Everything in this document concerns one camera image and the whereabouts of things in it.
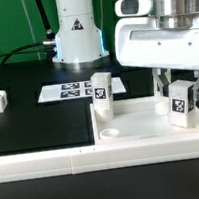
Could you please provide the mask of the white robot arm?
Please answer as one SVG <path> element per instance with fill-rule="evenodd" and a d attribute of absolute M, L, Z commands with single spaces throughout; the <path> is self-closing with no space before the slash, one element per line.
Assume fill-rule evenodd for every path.
<path fill-rule="evenodd" d="M 70 69 L 94 65 L 108 54 L 94 24 L 91 0 L 56 0 L 59 28 L 55 63 Z M 199 0 L 118 0 L 116 58 L 123 66 L 193 70 L 199 98 Z"/>

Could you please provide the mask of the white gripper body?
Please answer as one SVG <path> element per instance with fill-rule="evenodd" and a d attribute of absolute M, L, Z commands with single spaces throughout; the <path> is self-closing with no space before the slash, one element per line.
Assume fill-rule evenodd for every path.
<path fill-rule="evenodd" d="M 199 0 L 118 0 L 114 8 L 121 65 L 199 70 Z"/>

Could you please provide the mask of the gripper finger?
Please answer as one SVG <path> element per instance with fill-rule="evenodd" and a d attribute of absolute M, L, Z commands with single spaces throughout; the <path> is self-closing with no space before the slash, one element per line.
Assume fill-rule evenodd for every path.
<path fill-rule="evenodd" d="M 193 85 L 193 99 L 195 101 L 198 101 L 199 100 L 199 70 L 196 70 L 194 72 L 194 77 L 196 78 L 196 82 L 194 83 Z"/>
<path fill-rule="evenodd" d="M 171 70 L 155 68 L 152 70 L 155 94 L 165 97 L 168 96 L 169 85 L 171 84 Z"/>

